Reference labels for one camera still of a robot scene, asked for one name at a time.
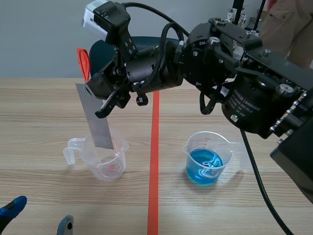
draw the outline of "pliers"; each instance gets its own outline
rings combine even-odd
[[[5,227],[24,209],[27,203],[25,196],[15,198],[8,205],[0,208],[0,234]]]

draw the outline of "wooden table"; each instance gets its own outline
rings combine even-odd
[[[0,79],[0,205],[20,195],[28,198],[3,234],[53,235],[67,214],[75,218],[75,235],[147,234],[152,94],[148,106],[138,107],[132,98],[108,118],[131,147],[122,177],[102,182],[80,159],[68,166],[62,153],[69,139],[88,133],[74,85],[80,82]],[[242,141],[219,106],[209,116],[200,114],[199,92],[191,85],[160,92],[159,234],[284,234],[261,197],[251,166],[239,171],[234,160],[208,187],[189,181],[181,148],[203,130]],[[248,137],[273,205],[295,235],[312,235],[313,205],[269,156],[277,138]]]

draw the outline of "plastic measuring cup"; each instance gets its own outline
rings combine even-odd
[[[182,150],[187,155],[186,168],[190,179],[203,185],[215,182],[235,153],[242,156],[241,168],[245,168],[247,164],[242,143],[229,142],[214,132],[193,134]]]
[[[120,177],[126,168],[125,152],[129,145],[118,132],[110,130],[110,133],[114,149],[95,147],[91,134],[82,139],[70,139],[63,150],[67,164],[75,164],[74,151],[78,151],[99,180],[110,181]]]

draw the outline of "black chair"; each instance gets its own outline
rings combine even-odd
[[[152,47],[159,44],[159,37],[133,37],[134,43],[137,49],[143,50],[147,47]],[[175,44],[178,44],[177,39],[167,39]],[[89,51],[90,59],[90,74],[93,76],[97,73],[103,66],[105,66],[114,56],[114,48],[112,45],[100,40],[92,45]]]

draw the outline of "metal rod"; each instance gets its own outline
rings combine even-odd
[[[240,15],[241,15],[241,11],[243,9],[243,6],[244,6],[244,0],[238,0],[237,1],[237,13],[236,13],[236,17],[235,17],[235,21],[234,21],[234,24],[238,25],[238,22],[239,22],[239,18],[240,18]]]
[[[239,0],[234,0],[234,3],[233,3],[233,8],[236,8],[236,9],[237,9],[238,2],[239,2]]]
[[[254,24],[253,30],[256,30],[257,27],[258,27],[258,24],[259,24],[259,21],[260,21],[260,17],[261,17],[261,14],[262,14],[265,2],[266,2],[266,0],[262,0],[258,16],[256,17],[256,20],[255,20],[255,24]]]

